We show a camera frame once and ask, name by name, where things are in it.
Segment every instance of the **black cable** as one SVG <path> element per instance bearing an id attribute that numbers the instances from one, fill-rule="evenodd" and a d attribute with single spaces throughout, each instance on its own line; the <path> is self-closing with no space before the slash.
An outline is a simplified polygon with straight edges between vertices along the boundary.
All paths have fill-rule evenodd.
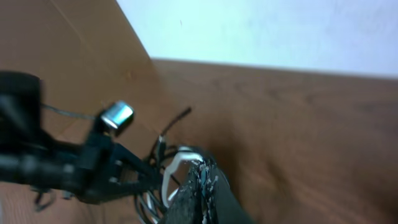
<path id="1" fill-rule="evenodd" d="M 142 195 L 138 195 L 138 199 L 141 203 L 141 205 L 144 206 L 144 208 L 152 215 L 153 218 L 155 218 L 155 220 L 158 222 L 160 220 L 159 216 L 156 215 L 155 211 L 153 211 L 153 209 L 148 207 L 148 204 L 145 203 L 144 198 L 142 198 Z"/>
<path id="2" fill-rule="evenodd" d="M 56 113 L 58 113 L 60 115 L 69 116 L 69 117 L 72 117 L 72 118 L 91 119 L 91 120 L 95 119 L 95 116 L 92 116 L 92 115 L 73 113 L 73 112 L 69 112 L 69 111 L 65 111 L 65 110 L 60 110 L 58 108 L 55 108 L 55 107 L 49 106 L 49 105 L 45 105 L 45 104 L 42 104 L 42 106 L 45 109 L 48 109 L 48 110 L 56 112 Z"/>
<path id="3" fill-rule="evenodd" d="M 144 224 L 152 224 L 152 223 L 149 221 L 148 216 L 145 214 L 142 205 L 138 206 L 138 202 L 137 202 L 137 197 L 136 197 L 136 196 L 134 196 L 134 207 L 136 208 L 136 213 L 138 214 L 139 221 L 140 221 L 141 223 L 144 223 Z"/>
<path id="4" fill-rule="evenodd" d="M 160 133 L 160 136 L 155 140 L 154 144 L 152 145 L 152 147 L 150 149 L 149 156 L 143 159 L 144 162 L 146 162 L 151 167 L 153 167 L 158 173 L 160 173 L 161 168 L 164 169 L 164 167 L 159 167 L 158 165 L 161 164 L 165 159 L 172 157 L 172 155 L 176 155 L 177 149 L 178 149 L 177 146 L 167 147 L 166 151 L 175 149 L 176 152 L 168 153 L 164 157 L 161 157 L 162 158 L 161 161 L 158 161 L 157 158 L 160 158 L 160 157 L 155 155 L 155 150 L 156 150 L 156 147 L 159 145 L 159 142 L 160 142 L 159 139 L 164 137 L 175 123 L 177 123 L 182 118 L 184 118 L 186 115 L 191 113 L 191 111 L 192 111 L 191 107 L 188 107 L 183 112 L 181 112 L 178 116 L 176 116 L 173 120 L 171 120 L 171 122 Z M 175 181 L 178 184 L 178 186 L 180 186 L 181 183 L 173 175 L 171 175 L 171 178 L 173 181 Z M 163 200 L 162 200 L 162 185 L 161 184 L 159 185 L 158 191 L 159 191 L 159 198 L 156 198 L 152 191 L 148 191 L 150 200 L 152 201 L 152 204 L 154 205 L 154 209 L 150 209 L 148 207 L 148 204 L 145 203 L 145 201 L 141 195 L 139 196 L 139 200 L 140 200 L 139 205 L 137 202 L 137 197 L 134 197 L 134 206 L 136 207 L 136 211 L 139 214 L 140 221 L 142 223 L 147 223 L 147 222 L 150 223 L 148 216 L 145 213 L 145 210 L 147 210 L 157 221 L 160 220 L 159 214 L 157 213 L 157 209 L 159 209 L 159 211 L 162 215 L 167 211 L 167 208 L 164 206 Z"/>
<path id="5" fill-rule="evenodd" d="M 149 196 L 152 199 L 152 202 L 154 203 L 154 205 L 160 210 L 160 212 L 165 213 L 167 211 L 167 208 L 161 204 L 159 202 L 159 200 L 156 198 L 156 196 L 154 195 L 153 191 L 148 191 Z"/>
<path id="6" fill-rule="evenodd" d="M 175 125 L 175 123 L 180 121 L 182 118 L 184 118 L 186 115 L 188 115 L 191 112 L 192 112 L 192 108 L 191 107 L 188 107 L 183 112 L 181 112 L 178 116 L 176 116 L 173 120 L 171 120 L 171 122 L 163 129 L 163 131 L 160 133 L 160 136 L 165 136 L 167 134 L 167 131 L 169 131 L 170 128 L 172 128 L 172 126 Z M 158 140 L 159 139 L 156 139 L 155 144 L 150 149 L 150 154 L 149 154 L 150 157 L 152 157 L 154 155 L 154 151 L 156 149 Z"/>

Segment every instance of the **white cable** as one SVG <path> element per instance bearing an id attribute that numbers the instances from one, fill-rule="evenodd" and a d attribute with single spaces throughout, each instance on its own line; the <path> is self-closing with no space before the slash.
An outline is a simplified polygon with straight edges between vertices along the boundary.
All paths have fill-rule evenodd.
<path id="1" fill-rule="evenodd" d="M 189 147 L 182 146 L 178 149 L 179 151 L 192 151 Z M 162 200 L 163 204 L 166 208 L 169 207 L 169 201 L 167 200 L 167 189 L 169 187 L 170 176 L 177 171 L 180 163 L 182 161 L 201 161 L 203 162 L 203 157 L 195 152 L 178 152 L 174 158 L 172 163 L 166 167 L 163 174 L 163 182 L 162 182 Z"/>

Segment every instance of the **wooden floor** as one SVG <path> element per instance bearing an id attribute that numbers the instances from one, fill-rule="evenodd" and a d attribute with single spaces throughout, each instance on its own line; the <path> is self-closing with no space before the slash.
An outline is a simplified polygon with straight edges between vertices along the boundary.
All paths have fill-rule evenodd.
<path id="1" fill-rule="evenodd" d="M 398 223 L 397 81 L 153 61 L 103 102 L 117 99 L 136 109 L 118 141 L 141 157 L 193 106 L 169 141 L 211 151 L 256 223 Z M 89 125 L 57 136 L 82 142 Z M 28 187 L 0 189 L 4 223 L 138 223 L 130 198 L 34 213 Z"/>

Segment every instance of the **brown wood surface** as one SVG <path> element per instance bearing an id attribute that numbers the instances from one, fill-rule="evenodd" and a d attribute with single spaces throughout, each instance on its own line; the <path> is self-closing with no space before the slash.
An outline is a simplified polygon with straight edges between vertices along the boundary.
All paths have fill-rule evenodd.
<path id="1" fill-rule="evenodd" d="M 115 0 L 3 0 L 0 69 L 45 80 L 44 101 L 94 113 L 115 79 L 150 62 Z M 46 114 L 60 134 L 72 120 Z"/>
<path id="2" fill-rule="evenodd" d="M 398 222 L 397 81 L 155 60 L 119 82 L 102 100 L 136 119 L 118 141 L 142 157 L 193 106 L 169 141 L 211 151 L 257 223 Z M 89 125 L 58 138 L 82 142 Z M 35 214 L 28 187 L 0 187 L 5 223 L 138 223 L 130 198 Z"/>

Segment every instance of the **white wall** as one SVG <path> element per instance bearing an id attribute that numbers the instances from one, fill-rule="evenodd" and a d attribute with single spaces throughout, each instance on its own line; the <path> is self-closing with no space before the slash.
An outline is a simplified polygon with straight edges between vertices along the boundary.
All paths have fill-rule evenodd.
<path id="1" fill-rule="evenodd" d="M 398 78 L 398 0 L 118 0 L 152 58 Z"/>

